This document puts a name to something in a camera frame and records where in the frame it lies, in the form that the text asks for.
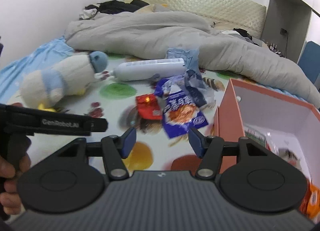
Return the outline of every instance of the human hand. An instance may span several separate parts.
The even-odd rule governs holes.
[[[4,183],[6,192],[0,194],[0,203],[4,207],[4,212],[8,215],[17,215],[21,211],[21,199],[17,193],[17,181],[22,173],[30,169],[30,165],[30,157],[26,154],[20,160],[20,171],[16,173],[14,167],[0,156],[0,177],[8,178]]]

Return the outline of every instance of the bottle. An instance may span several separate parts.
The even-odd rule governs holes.
[[[186,66],[183,59],[155,59],[122,63],[110,76],[121,81],[145,80],[159,74],[160,78],[183,75]]]

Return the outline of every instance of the bed sheet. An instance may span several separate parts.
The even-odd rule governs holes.
[[[122,62],[137,61],[135,57],[124,55],[109,55],[107,70],[113,70]],[[213,117],[217,106],[220,105],[230,77],[240,76],[230,72],[213,72],[201,69],[202,77],[215,89],[216,106],[207,108],[204,115],[209,125],[200,129],[204,135],[214,135]],[[147,81],[119,83],[113,77],[93,84],[84,96],[69,96],[58,103],[58,106],[68,113],[103,117],[108,120],[106,132],[93,133],[87,141],[100,141],[108,135],[122,135],[132,121],[135,121],[135,97],[153,93],[153,88]],[[17,92],[8,102],[22,103]],[[70,141],[74,136],[50,136],[35,134],[31,137],[32,145],[28,154],[32,165],[45,159]],[[90,165],[104,173],[101,158],[90,158]],[[194,154],[186,135],[169,139],[162,128],[161,122],[147,121],[139,123],[137,127],[137,143],[130,156],[124,160],[129,172],[134,170],[191,170],[195,171],[200,160]]]
[[[39,46],[33,53],[13,61],[0,71],[0,103],[6,103],[18,90],[23,76],[44,69],[73,54],[74,49],[65,43],[65,38],[55,38]]]

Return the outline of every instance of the gray comforter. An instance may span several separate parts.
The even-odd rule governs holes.
[[[143,59],[163,59],[168,47],[199,47],[202,68],[233,71],[258,83],[287,90],[320,107],[320,93],[294,62],[224,35],[203,18],[188,12],[98,14],[92,20],[71,22],[65,38],[74,49]]]

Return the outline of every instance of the stuffed toy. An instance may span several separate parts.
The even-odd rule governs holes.
[[[51,110],[66,95],[83,95],[96,82],[95,74],[104,71],[107,65],[108,56],[103,52],[72,55],[52,67],[26,75],[20,86],[21,97],[30,108]]]

